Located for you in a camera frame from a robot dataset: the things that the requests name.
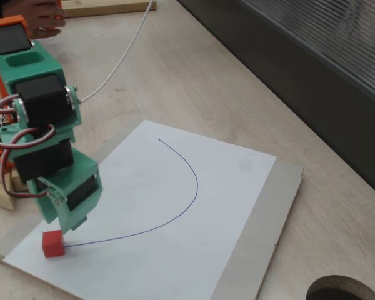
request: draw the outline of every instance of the table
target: table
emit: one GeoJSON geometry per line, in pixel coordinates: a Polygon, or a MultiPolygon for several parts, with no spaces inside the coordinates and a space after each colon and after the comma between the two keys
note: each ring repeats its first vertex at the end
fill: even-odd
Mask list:
{"type": "MultiPolygon", "coordinates": [[[[73,19],[43,44],[83,97],[108,75],[141,16],[73,19]]],[[[176,0],[158,1],[114,79],[81,111],[76,147],[88,155],[148,119],[304,166],[259,299],[305,299],[327,275],[375,291],[375,192],[176,0]]],[[[0,208],[0,238],[27,213],[38,213],[28,199],[16,212],[0,208]]],[[[0,265],[0,299],[72,298],[0,265]]]]}

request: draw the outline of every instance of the white sheet of paper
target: white sheet of paper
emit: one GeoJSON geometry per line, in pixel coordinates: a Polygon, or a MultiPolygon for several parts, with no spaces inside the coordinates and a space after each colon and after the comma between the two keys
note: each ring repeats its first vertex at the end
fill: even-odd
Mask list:
{"type": "Polygon", "coordinates": [[[275,157],[144,121],[101,164],[98,207],[45,259],[42,222],[5,262],[83,299],[209,300],[275,157]]]}

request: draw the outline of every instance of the red cube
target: red cube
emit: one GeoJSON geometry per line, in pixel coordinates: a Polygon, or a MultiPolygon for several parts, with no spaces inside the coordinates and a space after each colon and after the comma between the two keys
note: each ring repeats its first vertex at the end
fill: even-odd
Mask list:
{"type": "Polygon", "coordinates": [[[61,230],[44,232],[42,248],[46,258],[64,255],[64,237],[61,230]]]}

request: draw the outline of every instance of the dark panel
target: dark panel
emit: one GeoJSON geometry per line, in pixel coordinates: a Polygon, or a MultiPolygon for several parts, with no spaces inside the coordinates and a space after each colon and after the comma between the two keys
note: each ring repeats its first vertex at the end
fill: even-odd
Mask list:
{"type": "Polygon", "coordinates": [[[57,124],[71,116],[65,87],[56,75],[17,82],[14,87],[24,102],[29,127],[57,124]]]}
{"type": "Polygon", "coordinates": [[[375,189],[375,100],[235,0],[179,0],[375,189]]]}
{"type": "Polygon", "coordinates": [[[22,24],[0,27],[0,55],[31,49],[31,43],[22,24]]]}
{"type": "Polygon", "coordinates": [[[74,156],[70,140],[14,158],[19,177],[23,182],[46,177],[72,166],[74,156]]]}

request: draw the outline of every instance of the wooden board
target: wooden board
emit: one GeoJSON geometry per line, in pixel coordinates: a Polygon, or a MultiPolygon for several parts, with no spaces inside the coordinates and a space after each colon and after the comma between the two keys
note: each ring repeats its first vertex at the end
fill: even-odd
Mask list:
{"type": "MultiPolygon", "coordinates": [[[[68,18],[80,18],[145,11],[149,2],[147,0],[64,0],[62,8],[67,12],[68,18]]],[[[155,9],[157,9],[157,1],[151,8],[151,10],[155,9]]]]}
{"type": "MultiPolygon", "coordinates": [[[[6,174],[6,181],[7,181],[7,188],[10,191],[13,191],[13,180],[12,180],[12,175],[11,171],[6,174]]],[[[6,192],[3,189],[3,186],[1,185],[0,182],[0,206],[2,208],[9,209],[10,211],[15,210],[15,199],[13,197],[9,197],[6,192]]]]}
{"type": "MultiPolygon", "coordinates": [[[[102,151],[99,151],[95,157],[98,160],[105,158],[114,149],[114,146],[118,145],[117,142],[120,139],[120,137],[115,137],[108,142],[107,146],[102,151]]],[[[281,161],[274,163],[249,219],[244,225],[233,253],[230,255],[229,261],[216,285],[212,300],[227,300],[231,299],[232,295],[239,295],[238,299],[258,297],[269,264],[276,251],[284,223],[301,183],[302,172],[303,169],[300,167],[285,164],[281,161]]],[[[18,268],[5,260],[23,238],[28,236],[40,223],[40,220],[41,217],[39,216],[28,216],[0,240],[0,262],[42,281],[41,278],[32,272],[27,272],[25,269],[18,268]]],[[[45,282],[49,283],[50,286],[59,288],[49,281],[45,282]]]]}

